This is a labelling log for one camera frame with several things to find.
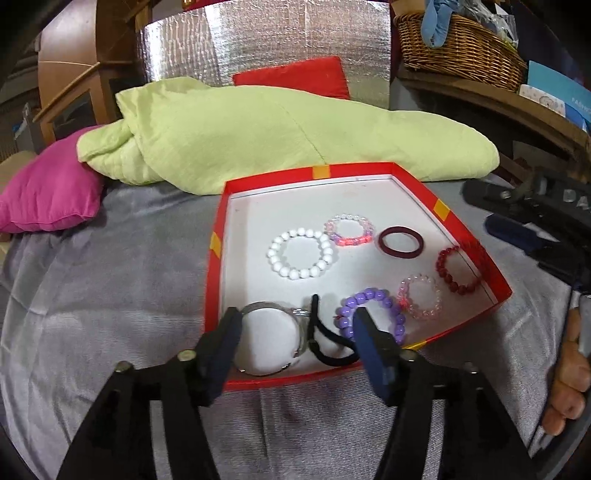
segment wooden furniture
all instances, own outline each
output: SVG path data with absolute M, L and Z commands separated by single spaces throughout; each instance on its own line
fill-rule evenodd
M 491 112 L 491 116 L 495 113 L 520 124 L 563 152 L 564 170 L 569 175 L 582 180 L 591 178 L 591 138 L 552 110 L 508 90 L 453 76 L 400 68 L 397 77 L 407 88 L 469 102 Z M 517 174 L 523 175 L 524 169 L 512 162 L 508 155 L 501 155 L 504 168 L 510 168 L 516 177 L 519 176 Z
M 136 15 L 150 20 L 149 2 L 140 3 L 138 9 L 137 0 L 72 0 L 43 30 L 41 111 L 34 120 L 46 144 L 118 118 L 114 94 L 139 81 L 131 20 Z

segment bed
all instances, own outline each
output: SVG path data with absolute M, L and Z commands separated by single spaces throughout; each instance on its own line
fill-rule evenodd
M 472 361 L 482 369 L 527 441 L 546 397 L 567 287 L 487 235 L 487 212 L 468 206 L 461 186 L 428 184 L 486 247 L 514 293 L 493 316 L 422 353 L 440 364 Z M 116 362 L 148 367 L 198 340 L 217 202 L 166 182 L 112 181 L 94 220 L 13 239 L 0 280 L 0 420 L 40 479 L 56 477 Z M 224 393 L 202 417 L 223 479 L 369 479 L 394 411 L 373 395 L 361 370 Z M 442 404 L 433 415 L 425 479 L 437 477 Z M 152 432 L 159 478 L 169 479 L 157 403 Z

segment finger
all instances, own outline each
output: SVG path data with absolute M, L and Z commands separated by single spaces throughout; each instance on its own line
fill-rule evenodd
M 581 334 L 581 315 L 579 309 L 569 310 L 566 320 L 566 339 L 569 342 L 576 342 Z
M 564 427 L 566 425 L 566 421 L 564 417 L 552 406 L 549 406 L 548 409 L 544 412 L 544 417 L 542 418 L 542 428 L 548 435 L 557 436 L 562 433 Z
M 566 418 L 575 420 L 583 413 L 585 399 L 581 392 L 577 392 L 574 388 L 557 380 L 550 393 L 550 405 Z
M 579 352 L 578 344 L 564 343 L 557 379 L 580 392 L 585 392 L 591 387 L 591 367 L 587 359 Z

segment pink crystal bracelet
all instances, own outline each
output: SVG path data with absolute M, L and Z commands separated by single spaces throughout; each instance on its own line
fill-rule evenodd
M 433 293 L 435 294 L 435 304 L 433 307 L 429 309 L 420 309 L 414 303 L 410 297 L 410 285 L 416 282 L 425 283 L 433 289 Z M 441 312 L 441 290 L 435 283 L 435 279 L 429 277 L 428 275 L 422 275 L 419 273 L 402 280 L 402 282 L 400 282 L 400 288 L 398 289 L 396 298 L 398 300 L 398 304 L 418 320 L 434 319 Z
M 363 235 L 343 237 L 336 231 L 336 225 L 341 220 L 352 220 L 357 222 L 363 228 Z M 324 224 L 324 231 L 329 238 L 336 243 L 339 247 L 348 247 L 349 245 L 363 245 L 368 244 L 374 237 L 374 226 L 365 217 L 359 215 L 349 215 L 343 213 L 342 215 L 336 215 Z

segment blue box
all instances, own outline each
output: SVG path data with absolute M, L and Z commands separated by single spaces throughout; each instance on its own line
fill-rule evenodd
M 591 122 L 591 92 L 574 80 L 531 61 L 527 84 L 560 98 Z

